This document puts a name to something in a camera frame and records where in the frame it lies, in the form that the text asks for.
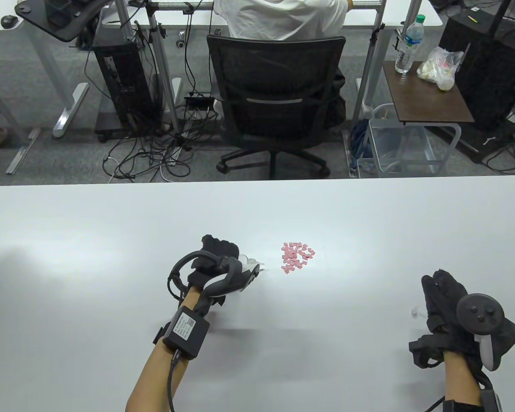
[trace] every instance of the black glove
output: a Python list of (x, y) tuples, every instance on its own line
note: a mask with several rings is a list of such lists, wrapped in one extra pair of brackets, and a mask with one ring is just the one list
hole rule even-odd
[(467, 295), (464, 285), (439, 269), (433, 277), (422, 277), (422, 288), (426, 298), (427, 327), (439, 338), (440, 349), (479, 356), (479, 344), (462, 327), (456, 314), (458, 302)]
[[(216, 256), (228, 256), (234, 257), (238, 259), (238, 246), (234, 243), (230, 243), (228, 241), (220, 241), (219, 239), (215, 239), (211, 235), (206, 235), (202, 238), (202, 249), (203, 251), (209, 251)], [(212, 279), (219, 275), (215, 270), (214, 264), (208, 259), (204, 259), (203, 257), (198, 257), (193, 261), (191, 265), (195, 271), (189, 275), (187, 281), (189, 282), (189, 289), (191, 286), (195, 286), (202, 290), (204, 285)], [(220, 304), (223, 304), (225, 297), (221, 300), (218, 300)]]
[[(458, 302), (467, 295), (465, 287), (444, 270), (436, 271), (433, 277), (422, 277), (422, 287), (427, 306), (427, 327), (433, 334), (410, 342), (414, 363), (422, 368), (434, 367), (443, 361), (444, 351), (454, 351), (464, 355), (471, 373), (479, 381), (484, 381), (479, 343), (475, 342), (475, 336), (462, 326), (457, 317)], [(491, 340), (494, 369), (497, 369), (502, 355), (515, 344), (515, 324), (505, 318), (499, 330), (491, 335)]]
[(434, 367), (444, 360), (444, 351), (454, 351), (468, 357), (481, 370), (479, 344), (461, 326), (456, 314), (458, 302), (467, 294), (465, 287), (450, 273), (438, 270), (433, 277), (422, 277), (422, 288), (426, 298), (427, 327), (433, 335), (424, 335), (417, 342), (410, 342), (414, 363), (423, 368)]

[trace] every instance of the forearm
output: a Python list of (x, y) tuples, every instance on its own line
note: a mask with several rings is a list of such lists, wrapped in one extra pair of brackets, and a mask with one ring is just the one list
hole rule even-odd
[[(183, 306), (194, 309), (200, 297), (196, 288), (191, 288), (183, 301)], [(141, 375), (133, 389), (126, 412), (167, 412), (169, 410), (167, 398), (167, 378), (170, 372), (173, 351), (168, 349), (160, 340), (151, 353)], [(175, 394), (189, 361), (180, 359), (172, 378), (172, 396)]]
[(481, 389), (471, 374), (465, 358), (457, 353), (446, 351), (444, 365), (446, 369), (445, 400), (481, 406)]

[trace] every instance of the gray carpet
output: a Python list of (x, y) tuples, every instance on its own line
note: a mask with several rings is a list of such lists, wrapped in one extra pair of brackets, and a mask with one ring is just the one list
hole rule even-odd
[[(448, 12), (457, 11), (457, 8), (448, 10)], [(442, 27), (426, 30), (426, 41), (421, 47), (418, 59), (424, 59), (428, 52), (438, 44), (442, 30)], [(185, 78), (183, 51), (175, 48), (178, 31), (179, 28), (170, 27), (167, 29), (169, 37), (166, 39), (166, 48), (173, 75)], [(205, 44), (207, 33), (207, 29), (195, 29), (189, 46), (189, 62), (197, 78), (197, 88), (203, 91), (208, 91), (210, 87), (208, 48)], [(347, 114), (350, 118), (356, 98), (354, 79), (361, 77), (370, 31), (344, 30), (343, 35), (347, 42), (340, 67), (346, 76), (347, 84), (342, 89), (342, 96), (347, 101)], [(73, 45), (61, 43), (50, 36), (42, 36), (42, 41), (49, 44), (53, 55), (73, 88), (75, 84), (87, 81), (83, 73), (87, 53), (78, 51)], [(387, 59), (394, 60), (395, 56), (396, 51), (390, 48)], [(87, 73), (100, 87), (103, 85), (103, 78), (93, 55), (90, 56)], [(189, 91), (189, 88), (188, 84), (185, 83), (183, 92), (186, 93), (187, 91)], [(0, 95), (23, 127), (43, 127), (43, 132), (38, 141), (33, 145), (14, 176), (5, 175), (5, 170), (19, 146), (18, 139), (13, 132), (10, 132), (11, 138), (0, 147), (0, 186), (108, 182), (109, 177), (102, 171), (101, 164), (114, 142), (102, 145), (97, 142), (93, 133), (100, 93), (91, 85), (89, 93), (71, 123), (67, 134), (62, 139), (53, 139), (51, 129), (62, 110), (61, 103), (36, 53), (26, 39), (23, 27), (14, 31), (0, 32)], [(377, 86), (374, 100), (375, 104), (391, 102), (383, 75)], [(0, 116), (0, 126), (8, 126), (2, 116)], [(446, 150), (446, 144), (438, 137), (431, 136), (430, 140), (436, 154)], [(215, 165), (220, 156), (234, 149), (223, 145), (219, 137), (214, 137), (210, 143), (195, 149), (189, 162), (191, 174), (183, 179), (175, 177), (169, 177), (169, 179), (175, 181), (215, 181), (259, 180), (268, 177), (266, 166), (234, 170), (228, 175), (217, 172)], [(122, 155), (122, 150), (118, 151), (118, 156)], [(311, 149), (310, 152), (328, 161), (328, 166), (332, 170), (330, 178), (344, 179), (348, 177), (339, 131), (333, 132), (327, 142)], [(513, 159), (506, 154), (496, 160), (496, 162), (493, 162), (493, 166), (499, 168), (511, 167), (514, 164)], [(240, 164), (264, 161), (267, 161), (265, 155), (255, 155), (252, 158), (241, 160)], [(280, 155), (278, 161), (277, 175), (279, 179), (312, 179), (316, 177), (316, 167), (290, 155)], [(144, 163), (138, 166), (141, 167), (141, 170), (145, 167)], [(114, 162), (109, 162), (108, 169), (112, 171), (114, 168)], [(443, 174), (466, 176), (490, 175), (493, 172), (481, 165), (472, 163), (456, 151), (448, 161)], [(148, 182), (151, 177), (152, 174), (144, 175), (136, 181)], [(160, 175), (154, 181), (161, 181)]]

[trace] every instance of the water bottle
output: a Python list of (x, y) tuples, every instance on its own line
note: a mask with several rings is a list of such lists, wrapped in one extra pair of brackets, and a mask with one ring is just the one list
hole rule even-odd
[(400, 45), (399, 57), (395, 62), (395, 70), (401, 74), (406, 74), (412, 67), (416, 52), (420, 43), (424, 39), (424, 21), (426, 16), (419, 14), (416, 21), (406, 30), (406, 36)]

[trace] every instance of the chair base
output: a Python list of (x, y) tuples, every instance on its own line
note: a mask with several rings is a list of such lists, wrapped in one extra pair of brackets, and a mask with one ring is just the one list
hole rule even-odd
[[(226, 154), (225, 156), (221, 157), (221, 161), (218, 163), (218, 166), (216, 169), (218, 169), (219, 172), (223, 174), (229, 173), (229, 167), (227, 165), (228, 161), (232, 161), (234, 159), (238, 159), (241, 157), (254, 155), (255, 153), (261, 153), (264, 150), (244, 150), (240, 149), (237, 151), (233, 151), (232, 153)], [(271, 154), (271, 162), (269, 163), (269, 179), (273, 180), (275, 178), (275, 173), (277, 169), (277, 154), (281, 151), (269, 151)], [(320, 157), (316, 157), (310, 153), (307, 153), (306, 151), (302, 150), (294, 150), (294, 151), (283, 151), (284, 153), (289, 153), (293, 156), (297, 156), (301, 159), (304, 159), (306, 161), (310, 161), (312, 163), (315, 163), (319, 165), (321, 168), (318, 171), (318, 176), (321, 179), (324, 179), (328, 176), (330, 176), (330, 169), (326, 166), (326, 161), (324, 159), (321, 159)]]

